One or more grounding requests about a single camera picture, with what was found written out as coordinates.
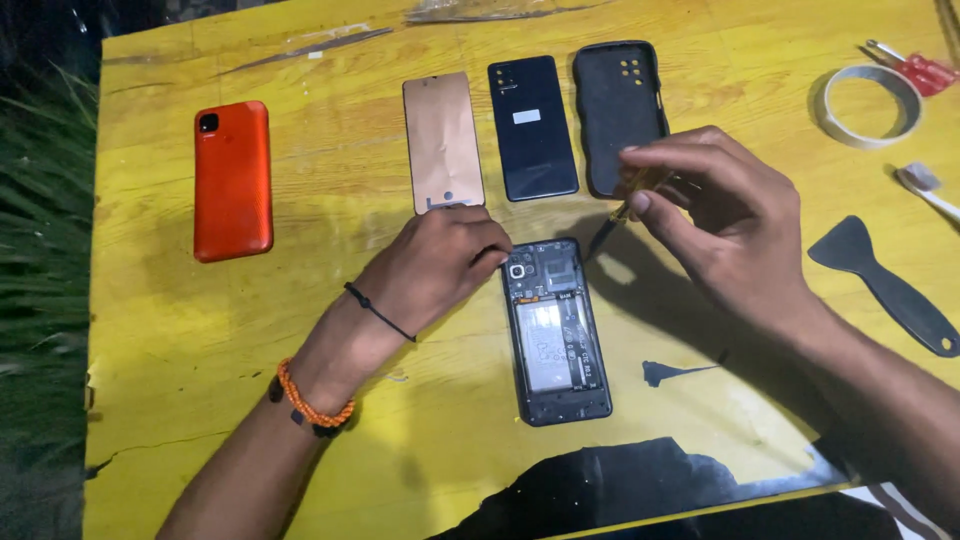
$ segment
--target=phone camera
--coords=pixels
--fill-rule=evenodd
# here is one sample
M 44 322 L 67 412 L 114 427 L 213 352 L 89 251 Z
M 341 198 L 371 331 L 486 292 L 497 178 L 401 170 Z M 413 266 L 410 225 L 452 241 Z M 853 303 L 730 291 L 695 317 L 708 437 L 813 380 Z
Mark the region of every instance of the phone camera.
M 215 112 L 208 112 L 200 117 L 200 133 L 215 132 L 220 127 L 220 116 Z

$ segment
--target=orange beaded bracelet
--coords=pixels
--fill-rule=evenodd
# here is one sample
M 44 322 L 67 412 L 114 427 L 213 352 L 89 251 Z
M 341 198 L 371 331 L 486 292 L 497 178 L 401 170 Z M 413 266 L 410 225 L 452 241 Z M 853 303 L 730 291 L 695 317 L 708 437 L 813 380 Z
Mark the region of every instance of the orange beaded bracelet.
M 293 404 L 294 409 L 310 424 L 323 428 L 339 428 L 342 426 L 350 415 L 353 414 L 354 401 L 348 401 L 336 416 L 327 416 L 326 414 L 317 412 L 300 396 L 297 385 L 290 379 L 290 371 L 287 370 L 287 366 L 290 364 L 291 359 L 291 357 L 284 358 L 276 367 L 276 380 L 279 381 L 279 384 L 283 387 L 283 393 L 286 394 L 287 399 Z

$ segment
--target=tape roll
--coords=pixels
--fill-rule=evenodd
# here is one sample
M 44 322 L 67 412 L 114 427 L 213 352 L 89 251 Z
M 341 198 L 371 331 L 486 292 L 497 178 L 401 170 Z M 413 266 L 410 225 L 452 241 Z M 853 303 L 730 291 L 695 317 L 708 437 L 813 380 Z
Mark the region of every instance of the tape roll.
M 844 79 L 867 79 L 875 81 L 894 94 L 894 96 L 903 105 L 903 113 L 906 121 L 900 130 L 889 137 L 872 138 L 864 135 L 858 135 L 844 126 L 833 115 L 830 110 L 829 93 L 830 89 L 837 81 Z M 817 119 L 821 127 L 824 128 L 830 136 L 840 142 L 852 146 L 853 148 L 881 148 L 888 144 L 893 144 L 903 140 L 920 124 L 920 119 L 924 115 L 924 101 L 920 92 L 907 81 L 900 73 L 897 73 L 889 67 L 882 65 L 854 65 L 845 67 L 837 71 L 830 77 L 824 85 L 823 91 L 818 94 Z

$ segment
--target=yellow table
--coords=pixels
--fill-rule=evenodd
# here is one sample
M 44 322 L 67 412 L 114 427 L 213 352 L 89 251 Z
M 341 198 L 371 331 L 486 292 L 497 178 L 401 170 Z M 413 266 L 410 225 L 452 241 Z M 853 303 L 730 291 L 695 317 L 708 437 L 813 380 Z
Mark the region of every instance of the yellow table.
M 720 125 L 790 176 L 803 196 L 805 247 L 860 215 L 880 261 L 960 324 L 960 237 L 886 170 L 922 160 L 955 185 L 960 91 L 926 100 L 914 135 L 870 152 L 828 138 L 808 108 L 818 79 L 866 62 L 854 45 L 867 38 L 947 58 L 932 3 L 613 0 L 538 18 L 407 25 L 410 2 L 290 0 L 104 42 L 90 295 L 96 401 L 86 459 L 112 461 L 86 484 L 86 538 L 151 537 L 276 363 L 412 215 L 400 90 L 409 79 L 467 71 L 487 207 L 514 242 L 571 232 L 585 241 L 611 207 L 585 187 L 506 201 L 486 68 L 554 56 L 584 182 L 572 55 L 587 44 L 646 39 L 660 57 L 674 132 Z M 393 32 L 321 58 L 224 74 L 380 28 Z M 866 118 L 882 115 L 872 95 L 852 99 Z M 267 255 L 201 265 L 191 257 L 191 122 L 197 110 L 245 100 L 270 111 L 276 245 Z M 960 200 L 957 188 L 946 194 Z M 621 231 L 609 248 L 588 277 L 610 418 L 542 429 L 517 420 L 494 277 L 364 388 L 361 420 L 324 456 L 288 538 L 434 534 L 535 463 L 582 447 L 669 436 L 689 454 L 715 458 L 740 484 L 813 467 L 804 449 L 818 435 L 786 410 L 810 405 L 808 388 L 701 300 L 641 228 Z M 960 386 L 960 361 L 927 352 L 857 277 L 804 264 L 813 288 L 859 328 Z M 658 388 L 643 380 L 642 360 L 709 366 L 724 350 L 730 370 Z

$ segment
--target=black phone back panel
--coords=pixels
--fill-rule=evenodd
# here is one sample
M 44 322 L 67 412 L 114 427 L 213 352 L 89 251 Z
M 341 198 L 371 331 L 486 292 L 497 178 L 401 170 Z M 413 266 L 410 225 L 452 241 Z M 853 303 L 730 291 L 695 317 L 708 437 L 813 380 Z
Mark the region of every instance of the black phone back panel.
M 580 187 L 553 57 L 487 68 L 507 199 L 575 193 Z
M 589 45 L 573 59 L 573 79 L 588 186 L 595 197 L 611 197 L 620 181 L 620 150 L 670 135 L 657 54 L 646 41 Z

